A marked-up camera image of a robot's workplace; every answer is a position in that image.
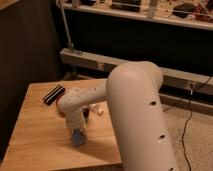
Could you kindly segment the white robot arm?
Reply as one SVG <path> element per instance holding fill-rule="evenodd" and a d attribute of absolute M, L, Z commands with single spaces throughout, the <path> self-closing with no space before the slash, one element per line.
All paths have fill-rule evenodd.
<path fill-rule="evenodd" d="M 159 97 L 162 83 L 156 64 L 126 62 L 95 87 L 65 93 L 57 107 L 77 129 L 84 125 L 81 108 L 105 101 L 124 171 L 179 171 Z"/>

